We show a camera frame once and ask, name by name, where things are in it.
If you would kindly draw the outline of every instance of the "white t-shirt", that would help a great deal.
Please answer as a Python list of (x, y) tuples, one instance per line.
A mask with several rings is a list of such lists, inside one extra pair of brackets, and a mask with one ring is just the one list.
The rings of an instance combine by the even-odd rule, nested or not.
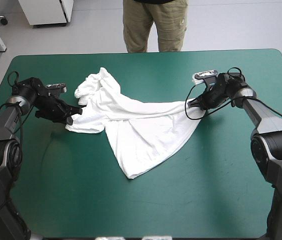
[[(69, 131), (95, 134), (105, 129), (117, 162), (129, 179), (144, 174), (175, 154), (190, 138), (199, 120), (187, 118), (184, 101), (143, 103), (121, 94), (120, 85), (101, 68), (78, 86), (74, 95), (86, 105), (73, 115)], [(187, 110), (192, 118), (205, 111)]]

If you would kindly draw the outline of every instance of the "pants leg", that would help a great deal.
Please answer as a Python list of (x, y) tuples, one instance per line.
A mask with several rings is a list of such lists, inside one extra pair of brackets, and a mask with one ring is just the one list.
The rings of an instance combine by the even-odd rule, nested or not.
[(123, 38), (128, 53), (145, 53), (153, 18), (145, 3), (123, 0)]
[(158, 36), (160, 52), (178, 52), (187, 30), (189, 0), (174, 0), (164, 4), (147, 4)]

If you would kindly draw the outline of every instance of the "gray floor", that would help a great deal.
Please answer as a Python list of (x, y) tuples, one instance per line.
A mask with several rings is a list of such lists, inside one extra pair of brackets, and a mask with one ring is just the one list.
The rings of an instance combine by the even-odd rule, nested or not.
[[(189, 0), (183, 51), (263, 49), (282, 52), (282, 0)], [(17, 0), (0, 0), (0, 83), (18, 55), (125, 53), (122, 0), (75, 0), (66, 27), (32, 28)], [(158, 51), (152, 28), (149, 52)]]

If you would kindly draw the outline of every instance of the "robotic arm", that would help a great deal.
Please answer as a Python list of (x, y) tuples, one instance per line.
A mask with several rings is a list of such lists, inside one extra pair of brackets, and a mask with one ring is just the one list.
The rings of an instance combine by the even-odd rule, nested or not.
[(230, 99), (232, 107), (246, 111), (255, 126), (250, 145), (253, 158), (264, 179), (274, 187), (267, 231), (261, 238), (282, 240), (282, 118), (257, 99), (256, 92), (246, 83), (241, 70), (235, 69), (239, 72), (218, 74), (213, 70), (195, 74), (195, 83), (205, 83), (206, 88), (187, 104), (189, 108), (209, 110)]
[[(66, 92), (65, 84), (44, 86), (41, 80), (35, 77), (18, 82), (19, 74), (12, 73), (16, 74), (14, 85), (9, 83), (12, 94), (2, 105), (6, 106), (6, 109), (0, 115), (0, 239), (41, 240), (44, 239), (42, 236), (31, 233), (10, 198), (11, 187), (18, 179), (22, 163), (21, 116), (30, 113), (34, 106), (38, 108), (35, 113), (37, 118), (71, 125), (71, 116), (82, 114), (82, 109), (59, 99), (59, 95)], [(15, 135), (18, 123), (20, 139)]]

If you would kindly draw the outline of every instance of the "black cable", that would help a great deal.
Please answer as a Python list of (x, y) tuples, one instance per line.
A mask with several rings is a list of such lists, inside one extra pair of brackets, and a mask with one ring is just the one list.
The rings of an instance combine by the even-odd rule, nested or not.
[(12, 71), (12, 72), (10, 72), (9, 73), (9, 75), (7, 76), (7, 83), (10, 85), (10, 87), (15, 87), (15, 86), (13, 86), (13, 85), (11, 85), (11, 83), (10, 83), (10, 78), (11, 78), (11, 75), (12, 74), (15, 74), (16, 75), (16, 77), (15, 77), (15, 79), (14, 79), (14, 85), (17, 85), (18, 84), (18, 81), (19, 81), (19, 78), (20, 78), (20, 74), (17, 72), (17, 71)]
[[(33, 107), (34, 107), (34, 106), (31, 107), (30, 111), (29, 111), (28, 114), (25, 116), (25, 118), (24, 118), (24, 120), (23, 120), (21, 126), (23, 126), (23, 124), (24, 124), (24, 123), (26, 122), (26, 120), (28, 119), (30, 113), (32, 112)], [(19, 131), (19, 129), (20, 129), (20, 126), (18, 127), (17, 130), (14, 131), (14, 134), (16, 134), (16, 133)]]
[(213, 110), (212, 112), (209, 112), (208, 114), (202, 116), (202, 117), (199, 117), (199, 118), (191, 118), (189, 117), (188, 113), (187, 113), (187, 101), (188, 101), (188, 98), (189, 98), (189, 95), (187, 96), (186, 100), (185, 100), (185, 103), (184, 103), (184, 110), (185, 110), (185, 115), (190, 119), (190, 120), (201, 120), (201, 119), (204, 119), (205, 117), (211, 115), (211, 114), (214, 114), (215, 112), (219, 111), (220, 109), (223, 109), (225, 106), (233, 103), (235, 100), (238, 100), (238, 99), (243, 99), (242, 101), (244, 100), (247, 100), (247, 99), (250, 99), (250, 100), (254, 100), (256, 102), (259, 102), (261, 103), (262, 105), (264, 105), (266, 108), (268, 108), (269, 110), (271, 110), (272, 112), (274, 112), (275, 114), (279, 115), (280, 117), (282, 117), (282, 114), (279, 113), (278, 111), (274, 110), (273, 108), (271, 108), (270, 106), (266, 105), (263, 101), (261, 101), (260, 99), (257, 99), (253, 96), (238, 96), (238, 97), (235, 97), (233, 99), (231, 99), (230, 101), (228, 101), (227, 103), (225, 103), (224, 105), (218, 107), (217, 109)]

